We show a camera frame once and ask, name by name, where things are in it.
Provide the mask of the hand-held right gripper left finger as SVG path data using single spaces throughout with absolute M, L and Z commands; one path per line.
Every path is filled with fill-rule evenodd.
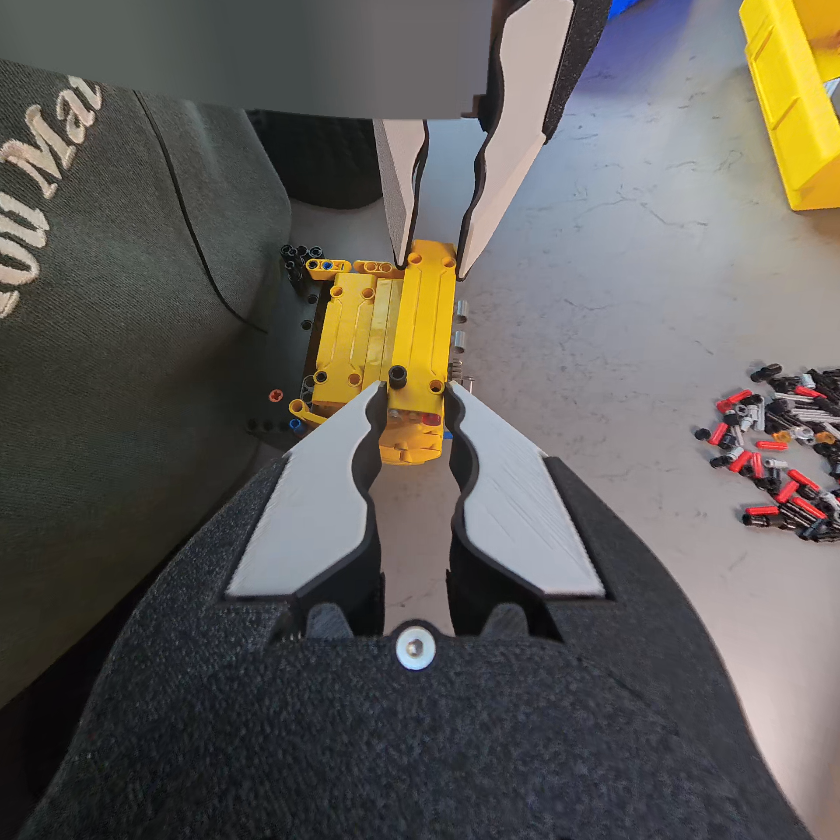
M 370 488 L 382 469 L 386 411 L 387 386 L 376 381 L 287 452 L 228 597 L 303 599 L 366 554 L 377 580 Z

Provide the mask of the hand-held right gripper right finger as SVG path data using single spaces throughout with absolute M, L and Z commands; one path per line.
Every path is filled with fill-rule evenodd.
M 469 556 L 549 599 L 606 595 L 547 455 L 458 383 L 447 385 L 454 531 Z

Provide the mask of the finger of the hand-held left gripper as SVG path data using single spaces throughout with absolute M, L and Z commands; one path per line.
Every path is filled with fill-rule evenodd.
M 406 267 L 417 220 L 419 194 L 427 160 L 427 122 L 374 119 L 374 141 L 381 176 L 385 219 L 397 268 Z
M 491 49 L 498 105 L 476 157 L 476 189 L 458 241 L 459 280 L 487 247 L 546 141 L 543 122 L 573 11 L 572 1 L 521 2 Z

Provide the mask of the yellow lego beam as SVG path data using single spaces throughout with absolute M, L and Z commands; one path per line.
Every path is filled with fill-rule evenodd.
M 415 239 L 400 283 L 395 315 L 389 317 L 383 373 L 405 371 L 405 384 L 389 390 L 391 410 L 442 415 L 448 379 L 456 273 L 455 247 Z

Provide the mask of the yellow lego model black base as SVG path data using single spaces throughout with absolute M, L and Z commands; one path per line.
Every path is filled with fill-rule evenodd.
M 279 268 L 266 367 L 245 427 L 286 450 L 374 382 L 386 384 L 389 410 L 389 390 L 405 384 L 399 366 L 391 368 L 387 381 L 382 379 L 389 317 L 396 314 L 405 268 L 382 260 L 330 259 L 320 248 L 291 245 L 281 249 Z M 455 311 L 456 291 L 447 383 L 454 376 Z M 387 418 L 380 436 L 383 464 L 420 466 L 441 456 L 445 391 L 442 412 L 437 427 L 424 425 L 422 414 L 402 412 L 400 423 Z

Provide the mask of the pile of red black lego pins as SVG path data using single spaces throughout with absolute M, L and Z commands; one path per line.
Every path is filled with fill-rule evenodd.
M 694 427 L 694 438 L 715 449 L 711 468 L 766 496 L 742 510 L 745 527 L 838 544 L 838 368 L 786 374 L 764 364 L 749 378 L 751 387 L 716 401 L 715 421 Z

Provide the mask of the yellow parts bin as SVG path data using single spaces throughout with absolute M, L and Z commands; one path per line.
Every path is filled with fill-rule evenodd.
M 745 57 L 791 209 L 839 207 L 838 1 L 744 1 Z

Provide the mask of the person's green sweatshirt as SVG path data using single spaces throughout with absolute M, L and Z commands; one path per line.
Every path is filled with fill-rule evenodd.
M 141 94 L 267 329 L 287 193 L 245 112 Z M 265 336 L 133 91 L 2 60 L 2 705 L 244 472 Z

